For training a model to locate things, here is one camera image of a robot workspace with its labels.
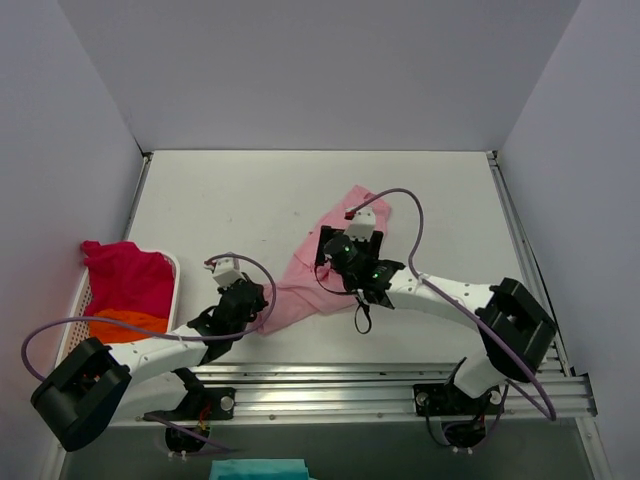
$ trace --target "black cable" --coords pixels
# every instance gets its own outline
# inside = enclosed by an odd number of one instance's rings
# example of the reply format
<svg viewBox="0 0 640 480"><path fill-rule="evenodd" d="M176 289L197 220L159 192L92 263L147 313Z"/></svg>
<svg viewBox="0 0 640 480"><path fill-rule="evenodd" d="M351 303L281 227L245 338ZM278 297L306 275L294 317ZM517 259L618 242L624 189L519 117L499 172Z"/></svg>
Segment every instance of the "black cable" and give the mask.
<svg viewBox="0 0 640 480"><path fill-rule="evenodd" d="M313 267L313 274L316 277L316 282L318 282L318 285L320 285L320 287L322 287L323 290L329 292L329 293L333 293L334 295L342 295L342 296L347 296L347 295L355 295L355 292L336 292L335 290L329 290L327 287L325 287L324 285L322 285L322 283L320 282L320 279L318 278L318 267L319 265L316 265L315 267Z"/></svg>
<svg viewBox="0 0 640 480"><path fill-rule="evenodd" d="M366 303L364 303L362 300L360 300L360 298L358 297L356 298L358 300L358 308L356 308L356 313L353 316L353 324L356 327L356 332L358 332L360 335L366 335L371 331L371 327L372 327L371 315L369 314L369 310L371 309L371 307ZM360 311L360 309L362 309L362 311L364 312L364 316L367 319L368 325L366 330L360 330L360 327L358 326L358 312Z"/></svg>

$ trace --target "pink cloth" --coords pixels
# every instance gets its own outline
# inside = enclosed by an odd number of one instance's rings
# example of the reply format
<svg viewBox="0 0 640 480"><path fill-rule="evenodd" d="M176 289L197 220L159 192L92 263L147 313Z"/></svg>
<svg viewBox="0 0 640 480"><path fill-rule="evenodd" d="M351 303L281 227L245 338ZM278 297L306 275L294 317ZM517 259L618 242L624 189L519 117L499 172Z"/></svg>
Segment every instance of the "pink cloth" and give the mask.
<svg viewBox="0 0 640 480"><path fill-rule="evenodd" d="M347 228L349 221L344 219L345 211L360 205L372 195L366 188L356 185L316 223L313 231L295 251L282 279L277 282L278 300L271 316L260 328L260 333L273 333L314 313L329 314L356 304L351 296L334 295L323 290L316 282L314 262L320 227L330 225L334 228ZM391 207L382 199L371 203L369 207L376 214L376 230L386 233ZM331 271L328 264L318 268L318 278L330 290L344 290L340 275ZM264 297L271 298L270 285L265 285Z"/></svg>

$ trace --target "metal frame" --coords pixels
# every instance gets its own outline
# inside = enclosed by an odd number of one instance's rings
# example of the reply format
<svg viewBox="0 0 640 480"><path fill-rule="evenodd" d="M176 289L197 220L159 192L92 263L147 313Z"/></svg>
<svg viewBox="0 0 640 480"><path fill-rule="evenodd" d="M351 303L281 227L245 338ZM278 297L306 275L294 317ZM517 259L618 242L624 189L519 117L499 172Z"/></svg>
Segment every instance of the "metal frame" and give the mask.
<svg viewBox="0 0 640 480"><path fill-rule="evenodd" d="M495 152L488 155L496 190L502 204L523 280L534 297L550 312L548 298L538 274L531 249L504 179ZM124 237L127 238L151 165L145 158L138 191ZM454 364L354 364L354 365L234 365L215 363L193 369L211 388L232 386L237 390L234 419L230 425L423 422L415 415L412 386L445 380ZM611 479L609 466L593 420L595 401L586 377L572 376L560 336L549 351L548 361L538 374L549 392L558 416L575 419L585 445L594 478ZM525 390L537 397L529 385ZM516 392L506 403L505 419L542 418L540 413ZM437 417L433 420L449 420ZM118 425L153 425L148 422ZM47 456L42 480L59 478L65 452L53 442Z"/></svg>

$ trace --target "white basket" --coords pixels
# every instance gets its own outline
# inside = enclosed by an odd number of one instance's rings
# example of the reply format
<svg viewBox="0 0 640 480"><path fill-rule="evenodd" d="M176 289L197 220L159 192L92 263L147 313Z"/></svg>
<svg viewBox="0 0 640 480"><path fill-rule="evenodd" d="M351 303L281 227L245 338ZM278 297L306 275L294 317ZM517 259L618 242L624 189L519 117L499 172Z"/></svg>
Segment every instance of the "white basket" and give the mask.
<svg viewBox="0 0 640 480"><path fill-rule="evenodd" d="M178 290L180 287L180 263L176 257L170 253L163 252L161 250L140 250L142 252L158 252L161 253L173 271L173 297L171 298L171 310L169 311L169 321L167 323L167 331L174 329L176 307L178 304ZM85 309L91 303L93 294L91 293L91 285L89 284L89 269L85 268L82 274L82 281L78 287L76 298L73 301L73 307L69 313L70 317L80 317L84 314ZM67 323L64 329L64 335L62 337L62 344L58 351L56 358L56 366L60 364L62 359L66 357L71 350L73 350L80 342L89 338L89 324L87 322L73 322Z"/></svg>

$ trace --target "white wall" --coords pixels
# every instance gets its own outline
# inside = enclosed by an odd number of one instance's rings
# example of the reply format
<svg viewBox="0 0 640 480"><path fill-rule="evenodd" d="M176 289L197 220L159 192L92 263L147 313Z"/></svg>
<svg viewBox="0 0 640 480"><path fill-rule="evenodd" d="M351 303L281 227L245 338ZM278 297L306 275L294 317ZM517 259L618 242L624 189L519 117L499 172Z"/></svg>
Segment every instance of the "white wall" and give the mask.
<svg viewBox="0 0 640 480"><path fill-rule="evenodd" d="M65 315L78 243L115 240L141 160L58 4L9 0L0 15L0 478L36 478L50 434L29 403L19 347ZM34 344L46 372L60 332Z"/></svg>
<svg viewBox="0 0 640 480"><path fill-rule="evenodd" d="M578 0L60 0L144 149L503 145Z"/></svg>
<svg viewBox="0 0 640 480"><path fill-rule="evenodd" d="M620 478L640 478L640 3L582 0L501 160Z"/></svg>

